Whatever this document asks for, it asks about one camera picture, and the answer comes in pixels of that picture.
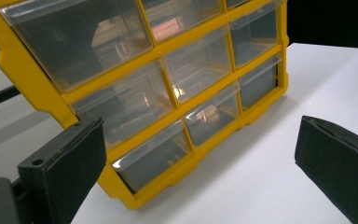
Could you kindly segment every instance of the yellow plastic frame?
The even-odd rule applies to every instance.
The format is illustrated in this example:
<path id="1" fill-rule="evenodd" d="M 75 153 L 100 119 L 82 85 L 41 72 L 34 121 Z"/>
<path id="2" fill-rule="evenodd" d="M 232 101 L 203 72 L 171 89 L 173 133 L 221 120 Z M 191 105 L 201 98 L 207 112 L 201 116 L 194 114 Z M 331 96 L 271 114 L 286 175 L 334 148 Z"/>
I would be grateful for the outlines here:
<path id="1" fill-rule="evenodd" d="M 145 11 L 142 7 L 142 0 L 137 0 L 141 6 L 142 15 L 145 19 Z M 0 0 L 0 8 L 13 5 L 20 2 L 19 0 Z M 161 60 L 161 56 L 177 49 L 187 43 L 190 43 L 196 38 L 202 37 L 218 27 L 227 25 L 240 16 L 248 14 L 271 0 L 251 0 L 239 7 L 234 7 L 227 10 L 226 1 L 221 0 L 222 13 L 212 19 L 186 31 L 176 37 L 168 39 L 162 43 L 157 43 L 153 38 L 153 48 L 148 52 L 116 67 L 108 70 L 88 81 L 87 83 L 74 88 L 71 91 L 61 93 L 50 82 L 43 70 L 39 67 L 34 57 L 29 53 L 28 49 L 22 44 L 20 39 L 5 22 L 0 15 L 0 68 L 13 82 L 22 95 L 30 102 L 30 104 L 40 111 L 49 112 L 61 126 L 66 129 L 78 119 L 74 112 L 68 105 L 87 96 L 93 91 L 97 91 L 108 83 L 111 83 L 121 77 L 126 76 L 132 70 L 150 63 L 154 60 Z M 287 27 L 286 27 L 286 9 L 287 0 L 282 1 L 282 5 L 277 8 L 277 31 L 278 44 L 269 49 L 262 55 L 256 57 L 245 66 L 237 69 L 234 61 L 234 53 L 230 38 L 230 33 L 227 33 L 226 41 L 231 60 L 232 73 L 223 77 L 211 87 L 196 95 L 192 99 L 183 104 L 178 104 L 175 100 L 174 93 L 170 91 L 170 96 L 173 104 L 173 111 L 168 115 L 159 119 L 155 123 L 149 125 L 144 130 L 140 131 L 133 137 L 124 141 L 115 150 L 107 151 L 107 162 L 103 169 L 98 183 L 112 198 L 119 198 L 128 208 L 138 208 L 153 198 L 163 189 L 176 183 L 182 177 L 191 172 L 197 164 L 206 156 L 207 152 L 213 149 L 217 144 L 227 138 L 236 130 L 242 128 L 246 124 L 252 123 L 255 119 L 260 117 L 271 104 L 279 99 L 287 90 L 288 75 L 286 73 L 286 47 L 288 45 Z M 151 34 L 151 27 L 146 25 Z M 145 140 L 152 137 L 154 134 L 161 131 L 175 120 L 181 119 L 182 116 L 193 107 L 207 101 L 209 98 L 217 94 L 229 84 L 236 82 L 239 77 L 256 68 L 258 65 L 269 59 L 270 57 L 280 54 L 282 61 L 278 64 L 278 87 L 271 91 L 268 95 L 258 101 L 254 106 L 246 111 L 240 109 L 240 115 L 236 120 L 231 122 L 227 127 L 222 129 L 219 133 L 214 135 L 211 139 L 202 144 L 201 147 L 195 147 L 190 144 L 191 153 L 177 162 L 169 170 L 157 177 L 151 183 L 137 193 L 132 194 L 126 187 L 125 183 L 115 172 L 111 163 L 137 147 Z M 167 86 L 170 86 L 170 81 L 166 72 L 163 72 L 164 80 Z M 241 108 L 241 100 L 237 94 L 239 108 Z M 191 143 L 188 131 L 185 127 L 186 140 Z"/>

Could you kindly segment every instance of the dark background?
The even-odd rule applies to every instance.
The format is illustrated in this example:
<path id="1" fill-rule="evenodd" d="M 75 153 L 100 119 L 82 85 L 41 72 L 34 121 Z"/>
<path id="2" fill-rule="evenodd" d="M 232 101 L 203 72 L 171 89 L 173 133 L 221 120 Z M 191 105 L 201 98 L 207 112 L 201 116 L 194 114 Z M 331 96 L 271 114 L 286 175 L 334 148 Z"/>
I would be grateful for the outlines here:
<path id="1" fill-rule="evenodd" d="M 288 0 L 290 43 L 358 48 L 358 0 Z"/>

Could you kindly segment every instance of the white table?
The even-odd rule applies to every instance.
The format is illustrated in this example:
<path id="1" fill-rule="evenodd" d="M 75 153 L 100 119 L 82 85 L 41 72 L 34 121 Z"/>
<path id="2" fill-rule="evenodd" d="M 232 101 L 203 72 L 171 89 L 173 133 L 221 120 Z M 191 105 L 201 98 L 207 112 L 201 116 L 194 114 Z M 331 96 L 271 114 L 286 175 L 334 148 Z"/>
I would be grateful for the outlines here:
<path id="1" fill-rule="evenodd" d="M 358 134 L 358 49 L 294 44 L 287 62 L 290 87 L 283 98 L 194 172 L 139 210 L 128 210 L 95 185 L 73 223 L 350 223 L 296 166 L 294 155 L 302 115 Z M 62 130 L 26 104 L 19 96 L 0 105 L 6 116 L 0 119 L 0 176 L 12 180 L 17 163 Z M 10 131 L 13 126 L 21 131 Z"/>

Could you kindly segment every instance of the storage organizer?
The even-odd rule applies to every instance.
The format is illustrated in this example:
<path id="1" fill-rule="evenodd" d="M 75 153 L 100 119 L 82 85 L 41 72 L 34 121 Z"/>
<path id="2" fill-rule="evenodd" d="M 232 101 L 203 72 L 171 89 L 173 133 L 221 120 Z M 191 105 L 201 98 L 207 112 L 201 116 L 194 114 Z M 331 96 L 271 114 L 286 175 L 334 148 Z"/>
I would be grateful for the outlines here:
<path id="1" fill-rule="evenodd" d="M 287 89 L 285 0 L 0 1 L 0 67 L 63 128 L 102 117 L 98 180 L 138 208 Z"/>

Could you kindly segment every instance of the yellow storage cabinet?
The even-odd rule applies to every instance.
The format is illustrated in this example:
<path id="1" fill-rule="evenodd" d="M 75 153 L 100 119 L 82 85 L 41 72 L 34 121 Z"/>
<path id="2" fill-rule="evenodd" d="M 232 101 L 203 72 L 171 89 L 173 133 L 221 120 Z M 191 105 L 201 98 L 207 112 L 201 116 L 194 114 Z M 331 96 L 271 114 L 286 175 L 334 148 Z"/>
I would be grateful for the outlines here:
<path id="1" fill-rule="evenodd" d="M 284 94 L 287 44 L 285 0 L 0 1 L 0 68 L 63 128 L 103 117 L 129 208 Z"/>

